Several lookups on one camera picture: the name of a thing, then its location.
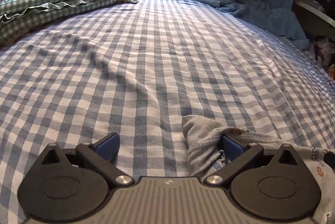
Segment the grey printed pants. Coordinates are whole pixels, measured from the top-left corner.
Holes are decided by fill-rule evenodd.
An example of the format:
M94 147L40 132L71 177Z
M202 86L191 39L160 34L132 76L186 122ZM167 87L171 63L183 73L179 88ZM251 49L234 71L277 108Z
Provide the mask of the grey printed pants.
M223 149L218 148L224 135L243 144L258 143L265 149L279 149L286 143L267 134L224 126L198 115L182 118L182 132L188 144L188 170L190 175L201 180L230 163ZM321 189L321 202L313 219L317 223L334 223L334 165L324 159L326 153L334 153L334 150L299 146L291 141L287 143L298 152Z

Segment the blue checked bed sheet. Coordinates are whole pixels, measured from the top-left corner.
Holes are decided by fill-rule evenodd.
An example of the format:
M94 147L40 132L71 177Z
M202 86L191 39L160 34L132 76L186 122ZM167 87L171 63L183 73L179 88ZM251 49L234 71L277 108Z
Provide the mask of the blue checked bed sheet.
M334 81L289 40L194 0L137 0L1 49L1 223L49 143L120 135L131 176L187 175L182 117L334 148Z

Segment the clothes pile beside bed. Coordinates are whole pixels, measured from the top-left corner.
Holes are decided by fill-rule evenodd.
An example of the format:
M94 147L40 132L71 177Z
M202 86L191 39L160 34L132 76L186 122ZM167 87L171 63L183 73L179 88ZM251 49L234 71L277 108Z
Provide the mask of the clothes pile beside bed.
M334 41L332 39L325 35L313 37L308 54L334 79L334 73L330 72L330 68L334 66Z

